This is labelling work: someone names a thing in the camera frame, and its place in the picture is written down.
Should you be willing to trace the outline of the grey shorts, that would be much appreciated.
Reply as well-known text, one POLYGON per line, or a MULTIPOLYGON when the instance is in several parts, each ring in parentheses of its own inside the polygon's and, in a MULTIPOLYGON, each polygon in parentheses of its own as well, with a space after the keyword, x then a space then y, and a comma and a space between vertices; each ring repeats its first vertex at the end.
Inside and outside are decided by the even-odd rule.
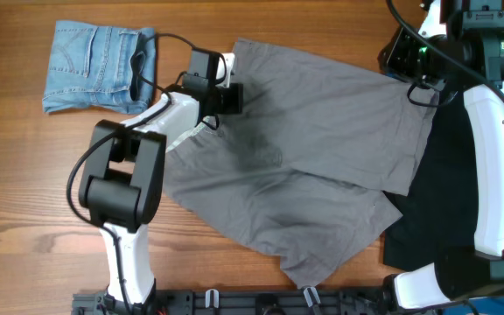
POLYGON ((167 155, 164 193, 225 237, 325 281, 401 217, 436 94, 287 47, 240 39, 243 111, 167 155))

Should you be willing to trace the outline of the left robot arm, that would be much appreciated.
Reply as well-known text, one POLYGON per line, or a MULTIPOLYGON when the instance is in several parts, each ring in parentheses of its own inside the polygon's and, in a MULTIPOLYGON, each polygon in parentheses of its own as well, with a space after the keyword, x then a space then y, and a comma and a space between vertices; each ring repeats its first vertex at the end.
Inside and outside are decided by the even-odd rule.
POLYGON ((184 75, 159 101, 124 122, 102 120, 72 170, 87 222, 103 236, 110 281, 94 295, 76 295, 74 314, 157 314, 149 228, 161 200, 166 152, 207 117, 240 114, 241 83, 184 75))

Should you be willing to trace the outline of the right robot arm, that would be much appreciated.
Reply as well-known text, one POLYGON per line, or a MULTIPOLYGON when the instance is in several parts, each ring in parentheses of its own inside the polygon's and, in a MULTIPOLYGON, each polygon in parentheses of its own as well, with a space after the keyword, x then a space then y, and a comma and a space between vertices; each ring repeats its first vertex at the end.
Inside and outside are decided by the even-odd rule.
POLYGON ((474 244, 385 279, 382 314, 504 296, 504 9, 499 1, 428 0, 421 26, 399 21, 381 69, 412 88, 461 95, 472 127, 479 208, 474 244))

